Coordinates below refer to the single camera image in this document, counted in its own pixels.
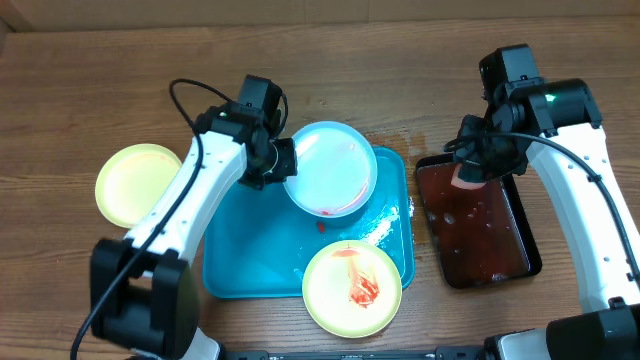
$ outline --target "water droplet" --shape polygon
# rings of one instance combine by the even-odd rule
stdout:
[[[456,219],[453,218],[453,215],[449,213],[444,213],[444,221],[446,221],[447,224],[451,225],[456,222]]]
[[[293,269],[293,273],[302,281],[304,279],[304,273],[300,269]]]
[[[504,281],[504,280],[507,280],[507,276],[504,274],[493,274],[493,276],[491,277],[491,280],[493,282]]]
[[[416,209],[416,206],[413,204],[413,198],[409,198],[409,217],[413,217],[413,212]]]

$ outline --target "red sauce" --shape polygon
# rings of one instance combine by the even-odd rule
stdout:
[[[380,287],[378,286],[375,274],[366,274],[356,266],[354,257],[359,255],[360,253],[357,250],[347,247],[346,249],[340,249],[334,252],[332,256],[346,258],[349,266],[348,275],[351,279],[349,298],[366,309],[367,306],[373,304],[380,294]]]

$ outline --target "food scrap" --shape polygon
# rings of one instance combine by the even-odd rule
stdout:
[[[460,179],[458,177],[458,173],[460,172],[461,167],[461,164],[456,165],[456,168],[453,171],[453,177],[451,178],[451,185],[465,190],[477,190],[484,186],[485,183],[470,183]]]
[[[353,302],[366,309],[376,300],[378,294],[380,294],[380,288],[375,274],[369,276],[369,274],[358,269],[354,259],[358,255],[360,253],[352,248],[341,249],[333,253],[334,257],[347,258],[348,275],[349,279],[351,279],[349,297]]]

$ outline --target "wooden table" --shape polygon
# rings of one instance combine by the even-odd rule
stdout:
[[[287,134],[322,119],[354,126],[404,157],[415,203],[417,273],[384,332],[338,339],[313,322],[302,299],[221,301],[201,288],[201,326],[229,349],[429,349],[579,314],[571,257],[532,170],[517,185],[542,272],[468,291],[442,280],[413,177],[416,161],[438,153],[465,114],[484,113],[478,61],[522,42],[548,79],[591,86],[618,182],[640,220],[638,18],[10,34],[0,58],[0,357],[68,358],[89,310],[91,249],[125,232],[100,215],[96,176],[135,143],[186,154],[189,130],[167,92],[177,77],[232,96],[247,73],[273,79],[289,97]],[[187,87],[179,97],[194,115],[219,102]],[[124,358],[91,336],[81,350],[82,359]]]

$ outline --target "pale yellow plate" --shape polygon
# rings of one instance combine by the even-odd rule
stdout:
[[[309,314],[322,328],[338,336],[360,338],[391,322],[400,307],[402,281],[384,251],[345,240],[325,247],[311,259],[302,296]]]
[[[182,163],[171,150],[137,144],[113,155],[96,181],[96,203],[107,220],[131,228],[162,197]]]

